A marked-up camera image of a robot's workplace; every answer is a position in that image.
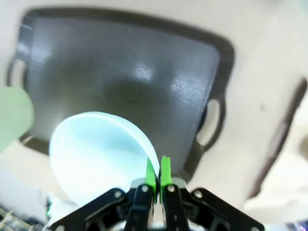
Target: white bowl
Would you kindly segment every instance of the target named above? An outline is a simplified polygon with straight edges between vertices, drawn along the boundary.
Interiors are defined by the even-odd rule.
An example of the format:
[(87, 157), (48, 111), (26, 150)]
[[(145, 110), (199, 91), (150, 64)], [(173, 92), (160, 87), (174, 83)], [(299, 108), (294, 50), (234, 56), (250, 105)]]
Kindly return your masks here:
[(146, 135), (121, 117), (86, 112), (64, 120), (50, 142), (51, 167), (64, 192), (82, 206), (111, 188), (130, 189), (145, 177), (149, 157), (159, 162)]

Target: tray handle hole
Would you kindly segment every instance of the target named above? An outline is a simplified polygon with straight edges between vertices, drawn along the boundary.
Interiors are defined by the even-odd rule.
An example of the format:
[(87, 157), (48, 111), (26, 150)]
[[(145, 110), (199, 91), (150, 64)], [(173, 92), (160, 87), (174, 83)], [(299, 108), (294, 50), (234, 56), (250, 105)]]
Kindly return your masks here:
[(219, 123), (220, 105), (215, 99), (207, 103), (207, 113), (201, 129), (197, 134), (197, 141), (205, 146), (212, 138)]

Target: countertop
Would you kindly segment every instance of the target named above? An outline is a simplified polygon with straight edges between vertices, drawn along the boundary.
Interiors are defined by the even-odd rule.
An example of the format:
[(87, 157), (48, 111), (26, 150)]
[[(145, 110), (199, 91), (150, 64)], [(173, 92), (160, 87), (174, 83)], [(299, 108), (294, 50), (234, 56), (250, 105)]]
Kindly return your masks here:
[[(204, 154), (188, 188), (207, 188), (244, 209), (293, 91), (300, 78), (308, 74), (305, 1), (0, 0), (0, 84), (4, 84), (15, 51), (22, 16), (29, 8), (41, 6), (140, 12), (193, 25), (230, 40), (236, 57), (227, 87), (225, 126), (217, 143)], [(48, 156), (18, 141), (0, 155), (0, 166), (25, 184), (66, 197), (51, 172)]]

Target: black tray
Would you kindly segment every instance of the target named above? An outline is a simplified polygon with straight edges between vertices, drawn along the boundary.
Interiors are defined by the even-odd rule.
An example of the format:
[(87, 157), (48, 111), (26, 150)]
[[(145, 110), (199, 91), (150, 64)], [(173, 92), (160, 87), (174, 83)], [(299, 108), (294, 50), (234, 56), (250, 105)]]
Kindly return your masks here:
[[(222, 37), (154, 17), (52, 8), (25, 15), (14, 60), (26, 64), (24, 88), (35, 109), (25, 146), (47, 154), (65, 118), (107, 112), (136, 124), (158, 158), (172, 158), (173, 175), (189, 181), (222, 130), (234, 50)], [(220, 104), (219, 124), (200, 146), (195, 136), (211, 99)]]

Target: green object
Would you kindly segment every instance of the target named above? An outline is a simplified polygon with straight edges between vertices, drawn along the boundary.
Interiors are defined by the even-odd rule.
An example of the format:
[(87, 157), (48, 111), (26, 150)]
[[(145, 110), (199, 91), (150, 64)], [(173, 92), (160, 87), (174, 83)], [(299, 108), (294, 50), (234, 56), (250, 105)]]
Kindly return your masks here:
[(156, 195), (156, 175), (155, 175), (152, 162), (150, 161), (149, 158), (148, 158), (148, 162), (146, 165), (146, 174), (145, 174), (144, 183), (154, 188), (154, 195)]
[(34, 110), (28, 94), (21, 88), (0, 88), (0, 153), (32, 126)]
[(161, 176), (160, 176), (160, 199), (163, 201), (163, 189), (166, 185), (172, 184), (171, 177), (171, 163), (170, 157), (163, 156), (160, 164)]

